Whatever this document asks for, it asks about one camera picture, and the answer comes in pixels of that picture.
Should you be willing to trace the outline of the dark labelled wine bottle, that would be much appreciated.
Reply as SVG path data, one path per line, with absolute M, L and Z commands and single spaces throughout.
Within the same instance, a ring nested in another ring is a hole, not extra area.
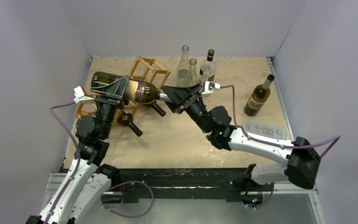
M 145 107 L 152 108 L 154 111 L 156 111 L 161 117 L 164 117 L 166 115 L 166 112 L 156 103 L 150 103 L 150 104 L 144 104 Z

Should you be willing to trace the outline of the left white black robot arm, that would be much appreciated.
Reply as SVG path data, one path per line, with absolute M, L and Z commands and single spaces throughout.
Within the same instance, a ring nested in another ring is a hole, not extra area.
M 110 134 L 114 115 L 130 98 L 125 93 L 129 83 L 128 76 L 97 75 L 90 89 L 96 96 L 89 97 L 81 86 L 74 89 L 73 103 L 95 103 L 96 114 L 81 117 L 75 135 L 65 129 L 76 148 L 74 159 L 54 196 L 38 215 L 28 218 L 28 224 L 78 224 L 103 192 L 119 188 L 115 169 L 101 162 L 109 148 L 104 140 Z

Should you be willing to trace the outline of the olive green wine bottle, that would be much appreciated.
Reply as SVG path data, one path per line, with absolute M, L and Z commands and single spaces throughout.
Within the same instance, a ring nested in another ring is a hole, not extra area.
M 96 76 L 113 77 L 119 75 L 98 71 L 94 73 L 92 79 Z M 156 100 L 160 100 L 160 93 L 161 92 L 152 83 L 129 77 L 129 82 L 124 93 L 124 98 L 121 99 L 136 103 L 150 104 Z

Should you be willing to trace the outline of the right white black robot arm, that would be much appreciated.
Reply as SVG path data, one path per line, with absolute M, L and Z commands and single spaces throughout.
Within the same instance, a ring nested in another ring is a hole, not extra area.
M 186 112 L 196 125 L 207 134 L 207 139 L 218 149 L 242 151 L 274 161 L 269 165 L 251 166 L 243 177 L 243 184 L 254 190 L 268 182 L 289 181 L 303 188 L 313 189 L 321 157 L 302 137 L 295 141 L 277 140 L 257 134 L 248 134 L 242 127 L 231 125 L 232 118 L 223 106 L 210 111 L 202 98 L 221 89 L 220 84 L 207 81 L 191 87 L 162 86 L 163 101 L 173 113 Z

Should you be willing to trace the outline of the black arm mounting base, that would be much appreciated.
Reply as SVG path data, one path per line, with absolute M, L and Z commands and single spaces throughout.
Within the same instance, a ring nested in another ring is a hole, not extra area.
M 124 203 L 139 199 L 220 199 L 261 204 L 271 184 L 251 180 L 252 168 L 115 168 L 103 165 L 97 174 L 110 179 L 107 195 Z

